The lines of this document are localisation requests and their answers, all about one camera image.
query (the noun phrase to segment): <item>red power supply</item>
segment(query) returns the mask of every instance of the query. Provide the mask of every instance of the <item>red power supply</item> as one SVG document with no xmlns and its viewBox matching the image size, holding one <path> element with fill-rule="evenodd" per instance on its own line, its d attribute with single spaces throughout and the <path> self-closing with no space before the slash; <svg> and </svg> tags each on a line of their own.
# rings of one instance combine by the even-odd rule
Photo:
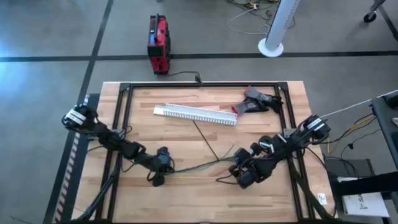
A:
<svg viewBox="0 0 398 224">
<path fill-rule="evenodd" d="M 170 68 L 170 34 L 166 17 L 150 16 L 148 57 L 156 75 L 166 75 Z"/>
</svg>

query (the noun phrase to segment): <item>cable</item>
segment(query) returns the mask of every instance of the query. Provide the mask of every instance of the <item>cable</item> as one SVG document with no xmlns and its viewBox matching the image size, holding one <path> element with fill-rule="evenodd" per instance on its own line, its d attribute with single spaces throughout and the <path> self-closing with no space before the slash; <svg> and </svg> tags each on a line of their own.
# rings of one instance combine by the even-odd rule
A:
<svg viewBox="0 0 398 224">
<path fill-rule="evenodd" d="M 320 144 L 330 144 L 330 143 L 337 142 L 337 141 L 339 141 L 340 139 L 343 139 L 343 138 L 347 137 L 347 136 L 348 136 L 348 132 L 349 132 L 352 128 L 354 128 L 354 127 L 360 125 L 362 122 L 368 121 L 368 120 L 371 119 L 371 118 L 374 118 L 374 117 L 366 118 L 366 119 L 364 119 L 363 121 L 361 121 L 360 123 L 358 123 L 358 121 L 356 121 L 357 123 L 354 123 L 353 125 L 351 125 L 340 137 L 338 137 L 338 138 L 336 138 L 335 140 L 332 140 L 332 141 L 321 142 Z"/>
<path fill-rule="evenodd" d="M 123 173 L 125 173 L 125 172 L 129 171 L 133 166 L 135 166 L 136 164 L 138 164 L 139 162 L 142 162 L 142 161 L 145 161 L 145 160 L 148 160 L 148 159 L 153 159 L 153 158 L 155 158 L 155 157 L 156 157 L 156 156 L 150 156 L 150 157 L 147 157 L 147 158 L 145 158 L 145 159 L 138 160 L 138 161 L 131 161 L 131 160 L 128 160 L 128 159 L 127 159 L 127 161 L 129 161 L 129 162 L 132 163 L 131 166 L 129 166 L 129 168 L 127 168 L 126 170 L 124 170 L 124 169 L 123 169 L 123 163 L 121 163 L 121 170 L 122 170 Z"/>
<path fill-rule="evenodd" d="M 13 217 L 12 215 L 10 215 L 10 218 L 12 218 L 14 221 L 18 221 L 18 222 L 21 222 L 21 223 L 25 223 L 25 224 L 33 224 L 33 223 L 31 223 L 31 222 L 28 222 L 28 221 L 22 220 L 22 219 L 20 219 L 20 218 Z"/>
<path fill-rule="evenodd" d="M 214 152 L 213 148 L 210 146 L 209 142 L 207 141 L 206 137 L 203 135 L 203 133 L 200 131 L 197 123 L 193 120 L 193 124 L 197 127 L 197 130 L 199 131 L 199 133 L 201 134 L 202 138 L 205 140 L 207 146 L 210 148 L 210 150 L 212 151 L 212 153 L 214 154 L 214 156 L 217 158 L 217 161 L 219 161 L 220 159 L 218 158 L 218 156 L 216 155 L 216 153 Z"/>
<path fill-rule="evenodd" d="M 361 126 L 361 127 L 359 127 L 359 128 L 356 128 L 356 129 L 352 130 L 353 127 L 358 126 L 358 125 L 362 124 L 363 122 L 368 121 L 369 119 L 372 119 L 372 120 L 370 120 L 370 122 L 369 122 L 368 124 L 365 124 L 364 126 Z M 333 150 L 332 150 L 330 153 L 332 153 L 334 150 L 337 149 L 337 146 L 338 146 L 338 144 L 340 143 L 340 140 L 341 140 L 341 139 L 343 139 L 343 138 L 349 136 L 350 134 L 352 134 L 353 132 L 355 132 L 355 131 L 357 131 L 357 130 L 359 130 L 359 129 L 361 129 L 361 128 L 364 128 L 364 127 L 368 126 L 368 125 L 371 124 L 375 119 L 376 119 L 375 116 L 371 116 L 371 117 L 368 117 L 368 118 L 366 118 L 366 119 L 364 119 L 364 120 L 362 120 L 362 121 L 360 121 L 360 122 L 358 122 L 358 123 L 352 125 L 350 128 L 348 128 L 348 129 L 345 131 L 344 136 L 343 136 L 342 138 L 340 138 L 340 139 L 337 141 L 337 143 L 335 144 Z"/>
<path fill-rule="evenodd" d="M 303 149 L 303 154 L 301 155 L 301 156 L 304 156 L 305 155 L 305 148 Z"/>
<path fill-rule="evenodd" d="M 354 122 L 354 124 L 360 122 L 362 119 L 365 119 L 365 118 L 367 118 L 368 116 L 371 116 L 371 115 L 373 115 L 373 113 L 369 113 L 369 114 L 363 116 L 362 118 L 357 119 L 357 120 Z"/>
<path fill-rule="evenodd" d="M 227 179 L 228 177 L 231 177 L 232 174 L 225 176 L 225 177 L 219 177 L 216 179 L 217 182 L 223 183 L 223 184 L 231 184 L 231 185 L 237 185 L 238 183 L 234 183 L 234 182 L 227 182 L 227 181 L 223 181 L 222 179 Z"/>
<path fill-rule="evenodd" d="M 102 147 L 104 147 L 104 146 L 92 147 L 91 149 L 87 149 L 87 153 L 90 152 L 90 151 L 92 151 L 92 150 L 99 149 L 99 148 L 102 148 Z"/>
<path fill-rule="evenodd" d="M 124 136 L 123 136 L 122 138 L 126 137 L 126 134 L 128 134 L 128 133 L 130 133 L 130 132 L 132 131 L 132 126 L 129 125 L 129 128 L 130 128 L 130 130 L 129 130 L 129 131 L 126 131 L 126 133 L 124 134 Z M 104 147 L 104 146 L 92 147 L 91 149 L 87 149 L 87 152 L 86 152 L 86 153 L 88 153 L 88 152 L 90 152 L 90 151 L 92 151 L 92 150 L 95 150 L 95 149 L 100 149 L 100 148 L 102 148 L 102 147 Z"/>
<path fill-rule="evenodd" d="M 347 148 L 354 149 L 354 143 L 355 143 L 356 141 L 359 141 L 359 140 L 361 140 L 362 138 L 365 138 L 366 136 L 370 136 L 370 135 L 372 135 L 372 134 L 375 134 L 375 133 L 378 132 L 378 131 L 380 131 L 380 129 L 377 129 L 377 130 L 375 130 L 375 131 L 372 132 L 372 133 L 364 134 L 363 136 L 361 136 L 361 137 L 355 139 L 353 142 L 347 144 L 347 146 L 344 147 L 344 149 L 341 151 L 340 157 L 343 158 L 343 153 L 344 153 L 344 151 L 345 151 Z"/>
<path fill-rule="evenodd" d="M 245 11 L 245 12 L 243 12 L 243 13 L 241 13 L 241 14 L 239 14 L 239 15 L 235 16 L 234 18 L 232 18 L 232 19 L 230 19 L 230 20 L 227 21 L 227 25 L 228 25 L 228 27 L 229 27 L 231 30 L 234 30 L 234 31 L 237 31 L 237 32 L 240 32 L 240 33 L 243 33 L 243 34 L 255 34 L 255 35 L 260 34 L 260 35 L 267 35 L 267 33 L 269 32 L 269 30 L 270 30 L 270 28 L 271 28 L 271 26 L 272 26 L 272 23 L 271 23 L 271 22 L 273 21 L 272 18 L 274 17 L 274 15 L 273 15 L 273 14 L 271 14 L 271 15 L 268 14 L 268 12 L 270 12 L 270 10 L 266 10 L 266 9 L 271 8 L 271 7 L 272 7 L 274 4 L 276 4 L 277 2 L 275 2 L 275 1 L 269 1 L 269 0 L 265 0 L 265 1 L 258 0 L 257 2 L 252 2 L 252 1 L 249 0 L 248 3 L 238 3 L 238 2 L 236 2 L 235 0 L 226 0 L 226 2 L 228 2 L 228 3 L 230 3 L 230 4 L 233 4 L 233 5 L 235 5 L 235 6 L 239 7 L 239 8 L 241 8 L 241 9 L 247 10 L 247 11 Z M 266 6 L 266 7 L 261 7 L 261 4 L 263 4 L 263 3 L 268 4 L 268 6 Z M 263 11 L 263 10 L 266 10 L 264 14 L 267 15 L 267 18 L 264 18 L 264 16 L 262 16 L 261 14 L 253 13 L 253 10 L 256 10 L 256 11 Z M 265 24 L 259 26 L 259 31 L 260 31 L 260 33 L 258 33 L 258 32 L 246 32 L 246 31 L 242 31 L 242 30 L 235 29 L 235 28 L 232 28 L 232 27 L 231 27 L 230 22 L 233 21 L 233 20 L 235 20 L 235 19 L 237 19 L 238 17 L 242 16 L 242 15 L 245 14 L 245 13 L 250 13 L 250 14 L 252 14 L 252 15 L 254 15 L 254 16 L 257 16 L 257 17 L 260 17 L 261 19 L 263 19 L 263 20 L 266 21 Z M 289 26 L 288 29 L 293 28 L 293 27 L 296 25 L 296 21 L 295 21 L 295 17 L 294 17 L 294 16 L 292 17 L 292 20 L 293 20 L 293 24 L 292 24 L 291 26 Z M 263 27 L 263 26 L 267 26 L 267 27 L 268 27 L 268 28 L 267 28 L 267 32 L 261 30 L 261 27 Z"/>
<path fill-rule="evenodd" d="M 395 93 L 395 92 L 397 92 L 397 91 L 398 91 L 398 90 L 394 90 L 394 91 L 391 91 L 391 92 L 389 92 L 389 93 L 385 93 L 385 94 L 383 94 L 383 95 L 378 96 L 377 98 L 380 98 L 380 97 L 383 97 L 383 96 L 386 96 L 386 95 L 393 94 L 393 93 Z M 362 101 L 362 102 L 360 102 L 360 103 L 356 103 L 356 104 L 354 104 L 354 105 L 347 106 L 346 108 L 343 108 L 343 109 L 340 109 L 340 110 L 336 110 L 336 111 L 334 111 L 334 112 L 331 112 L 331 113 L 322 115 L 322 116 L 320 116 L 320 118 L 324 118 L 324 117 L 326 117 L 326 116 L 330 116 L 330 115 L 333 115 L 333 114 L 337 114 L 337 113 L 343 112 L 343 111 L 348 110 L 348 109 L 351 109 L 351 108 L 353 108 L 353 107 L 355 107 L 355 106 L 359 106 L 359 105 L 361 105 L 361 104 L 370 102 L 371 100 L 372 100 L 372 99 L 368 99 L 368 100 Z"/>
<path fill-rule="evenodd" d="M 263 26 L 268 26 L 268 24 L 263 24 L 263 25 L 259 26 L 259 31 L 260 31 L 260 33 L 258 33 L 258 32 L 246 32 L 246 31 L 241 31 L 241 30 L 238 30 L 238 29 L 235 29 L 235 28 L 232 28 L 232 27 L 231 27 L 231 24 L 230 24 L 230 23 L 231 23 L 233 20 L 235 20 L 235 19 L 238 18 L 239 16 L 242 16 L 242 15 L 244 15 L 244 14 L 246 14 L 246 13 L 248 13 L 248 12 L 251 12 L 251 11 L 253 11 L 253 10 L 256 10 L 256 8 L 254 8 L 254 9 L 249 9 L 249 10 L 247 10 L 247 11 L 245 11 L 245 12 L 243 12 L 243 13 L 240 13 L 239 15 L 235 16 L 234 18 L 229 19 L 229 20 L 226 22 L 227 25 L 228 25 L 228 27 L 229 27 L 231 30 L 234 30 L 234 31 L 237 31 L 237 32 L 240 32 L 240 33 L 243 33 L 243 34 L 261 34 L 261 35 L 267 34 L 267 33 L 263 32 L 263 31 L 261 30 L 261 27 L 263 27 Z"/>
<path fill-rule="evenodd" d="M 182 72 L 177 72 L 177 73 L 169 74 L 169 75 L 167 75 L 167 76 L 179 75 L 179 74 L 182 74 L 182 73 L 193 73 L 193 74 L 196 74 L 195 76 L 201 80 L 200 73 L 199 73 L 199 72 L 196 72 L 196 71 L 182 71 Z"/>
<path fill-rule="evenodd" d="M 188 172 L 191 170 L 197 170 L 197 169 L 205 167 L 205 166 L 208 166 L 206 168 L 209 168 L 210 166 L 212 166 L 218 162 L 222 162 L 222 161 L 234 161 L 234 157 L 221 158 L 220 160 L 210 161 L 210 162 L 200 164 L 200 165 L 197 165 L 194 167 L 189 167 L 189 168 L 185 168 L 185 169 L 181 169 L 181 170 L 175 170 L 174 173 L 182 173 L 182 172 Z"/>
<path fill-rule="evenodd" d="M 331 174 L 333 177 L 337 178 L 337 175 L 328 170 L 325 163 L 321 160 L 321 158 L 319 158 L 319 156 L 314 151 L 312 151 L 309 147 L 306 147 L 306 148 L 319 160 L 319 162 L 322 164 L 322 166 L 326 170 L 326 172 Z M 335 207 L 333 209 L 333 215 L 332 215 L 333 217 L 336 216 L 336 212 L 337 212 L 337 204 L 335 203 Z"/>
</svg>

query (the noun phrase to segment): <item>label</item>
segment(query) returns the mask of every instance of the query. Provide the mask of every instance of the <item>label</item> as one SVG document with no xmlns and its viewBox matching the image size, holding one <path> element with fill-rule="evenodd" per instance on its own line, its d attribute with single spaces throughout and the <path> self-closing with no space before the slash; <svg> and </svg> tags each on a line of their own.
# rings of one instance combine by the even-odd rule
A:
<svg viewBox="0 0 398 224">
<path fill-rule="evenodd" d="M 321 119 L 319 119 L 319 118 L 317 118 L 315 121 L 312 121 L 308 126 L 307 126 L 307 128 L 308 129 L 311 129 L 311 128 L 313 128 L 313 127 L 315 127 L 315 125 L 317 125 L 319 122 L 321 122 L 322 120 Z"/>
<path fill-rule="evenodd" d="M 325 124 L 322 123 L 321 125 L 319 125 L 318 127 L 316 127 L 313 131 L 318 131 L 320 128 L 324 127 L 324 125 L 325 125 Z"/>
<path fill-rule="evenodd" d="M 318 201 L 321 205 L 327 205 L 328 201 L 326 201 L 326 195 L 324 193 L 318 194 Z"/>
<path fill-rule="evenodd" d="M 76 123 L 78 123 L 78 124 L 80 124 L 80 125 L 82 125 L 83 124 L 83 121 L 82 120 L 80 120 L 79 118 L 77 118 L 77 117 L 75 117 L 74 115 L 72 115 L 72 114 L 67 114 L 66 115 L 66 118 L 69 118 L 69 119 L 71 119 L 72 121 L 74 121 L 74 122 L 76 122 Z"/>
<path fill-rule="evenodd" d="M 86 117 L 81 115 L 79 112 L 75 111 L 74 109 L 69 111 L 70 114 L 75 115 L 77 118 L 79 118 L 82 121 L 86 120 Z"/>
</svg>

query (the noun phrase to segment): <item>gray floor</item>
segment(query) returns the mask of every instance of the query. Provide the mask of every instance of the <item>gray floor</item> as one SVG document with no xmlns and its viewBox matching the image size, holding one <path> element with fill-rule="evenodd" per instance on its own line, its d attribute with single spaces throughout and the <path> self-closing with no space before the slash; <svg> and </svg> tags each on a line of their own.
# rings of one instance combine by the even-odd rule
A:
<svg viewBox="0 0 398 224">
<path fill-rule="evenodd" d="M 91 55 L 106 0 L 8 0 L 0 2 L 0 57 Z M 371 0 L 302 0 L 295 27 L 287 31 L 286 52 L 354 52 L 398 50 L 381 17 L 363 24 Z M 398 2 L 385 5 L 398 26 Z M 224 0 L 117 0 L 111 10 L 99 55 L 146 54 L 148 18 L 165 14 L 174 54 L 257 53 L 262 35 L 228 28 L 242 12 Z M 256 32 L 264 22 L 246 14 L 234 26 Z M 173 72 L 194 70 L 204 80 L 303 80 L 312 111 L 326 114 L 398 88 L 398 56 L 322 58 L 245 58 L 172 60 Z M 88 62 L 0 63 L 0 223 L 11 216 L 42 223 L 66 138 L 60 118 L 77 100 Z M 147 60 L 96 62 L 88 93 L 105 81 L 193 80 L 190 74 L 156 77 Z M 330 116 L 332 138 L 358 117 L 362 105 Z M 378 128 L 375 122 L 340 143 L 333 153 Z M 381 133 L 355 144 L 345 159 L 370 158 L 376 173 L 395 170 Z M 397 212 L 387 202 L 392 219 Z M 345 220 L 380 223 L 376 218 Z"/>
</svg>

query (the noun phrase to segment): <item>wooden tabletop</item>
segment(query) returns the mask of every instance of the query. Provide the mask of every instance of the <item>wooden tabletop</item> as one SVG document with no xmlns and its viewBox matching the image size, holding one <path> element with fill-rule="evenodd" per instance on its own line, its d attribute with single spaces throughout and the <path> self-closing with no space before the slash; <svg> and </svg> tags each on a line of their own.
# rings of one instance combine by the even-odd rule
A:
<svg viewBox="0 0 398 224">
<path fill-rule="evenodd" d="M 113 122 L 118 82 L 103 84 L 98 104 L 99 120 L 110 128 Z M 303 82 L 288 82 L 297 124 L 311 115 Z M 272 88 L 256 88 L 274 95 Z M 135 88 L 126 138 L 145 145 L 155 154 L 167 146 L 177 170 L 215 160 L 193 121 L 153 115 L 155 105 L 175 103 L 231 112 L 231 105 L 243 101 L 244 88 Z M 196 122 L 218 157 L 232 155 L 239 147 L 248 149 L 263 135 L 273 136 L 281 131 L 279 117 L 272 110 L 244 114 L 236 126 Z M 97 142 L 89 148 L 98 146 Z M 321 158 L 319 147 L 311 147 Z M 105 149 L 87 154 L 76 196 L 73 218 L 81 215 L 100 189 Z M 328 176 L 317 158 L 306 153 L 304 161 L 310 188 L 315 196 L 326 195 L 326 210 L 333 213 L 335 203 Z M 126 169 L 131 163 L 124 160 Z M 146 181 L 148 170 L 135 166 L 121 173 L 116 199 L 114 222 L 296 222 L 294 201 L 286 161 L 278 163 L 272 175 L 260 184 L 243 190 L 238 185 L 215 182 L 228 175 L 230 162 L 219 162 L 207 169 L 168 175 L 165 185 L 153 187 Z M 109 195 L 105 200 L 106 216 Z M 302 197 L 304 214 L 307 214 Z"/>
</svg>

